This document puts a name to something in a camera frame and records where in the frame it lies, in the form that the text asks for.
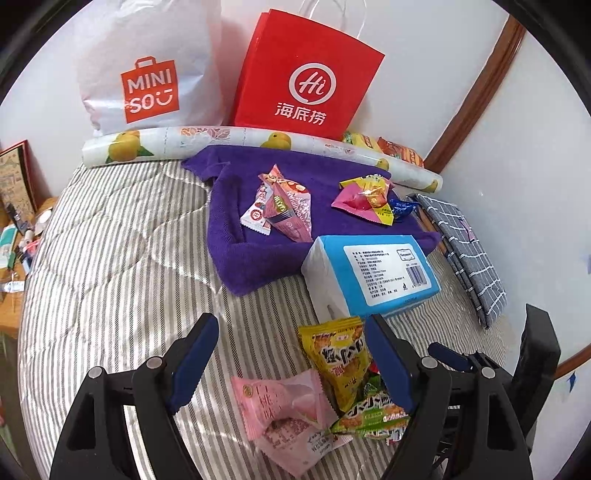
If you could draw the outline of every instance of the mattress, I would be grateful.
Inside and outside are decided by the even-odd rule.
[[[19,336],[19,391],[28,439],[47,479],[60,430],[88,370],[134,369],[162,355],[203,312],[220,338],[178,429],[204,479],[288,479],[246,440],[230,378],[285,378],[310,367],[298,325],[317,323],[299,275],[243,297],[220,282],[206,246],[209,188],[176,161],[80,167],[43,234],[27,279]],[[432,341],[480,349],[503,363],[506,321],[490,330],[437,250],[441,293],[388,319],[421,354]],[[152,478],[134,409],[126,410],[143,478]],[[394,450],[355,439],[303,478],[377,479]]]

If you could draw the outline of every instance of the yellow snack bag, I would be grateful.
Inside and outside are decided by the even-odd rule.
[[[369,150],[374,150],[377,153],[383,153],[382,149],[380,148],[378,141],[375,138],[368,137],[367,135],[358,134],[356,132],[349,132],[346,131],[343,134],[343,139],[341,142],[348,143],[351,145],[355,145],[356,147],[367,148]]]
[[[371,363],[363,321],[351,317],[298,327],[301,344],[320,375],[335,389],[336,401],[348,411]]]

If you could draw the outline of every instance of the gray checkered pouch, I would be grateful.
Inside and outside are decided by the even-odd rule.
[[[507,304],[495,267],[456,205],[420,194],[415,198],[440,231],[449,252],[448,262],[474,304],[480,323],[489,328]]]

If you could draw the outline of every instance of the black robotic claw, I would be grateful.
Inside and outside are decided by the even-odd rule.
[[[191,400],[218,334],[217,319],[205,313],[162,358],[114,374],[91,368],[61,431],[50,480],[139,480],[125,405],[135,406],[157,479],[201,480],[173,415]]]
[[[365,335],[392,399],[411,413],[382,480],[427,480],[446,458],[446,480],[533,478],[525,437],[560,357],[546,312],[527,306],[514,377],[484,353],[461,355],[439,343],[420,359],[381,315],[367,319]]]
[[[204,314],[162,358],[129,372],[92,368],[67,416],[50,480],[139,479],[124,405],[135,406],[157,480],[201,480],[173,415],[190,401],[218,333],[216,318]],[[525,437],[560,357],[546,312],[527,306],[514,377],[484,353],[461,355],[439,343],[420,358],[380,315],[366,319],[365,336],[393,401],[411,417],[382,480],[427,480],[444,459],[446,480],[532,478]]]

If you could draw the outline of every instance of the framed painting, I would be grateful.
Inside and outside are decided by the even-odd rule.
[[[0,200],[21,233],[30,228],[36,210],[27,151],[25,140],[0,152]]]

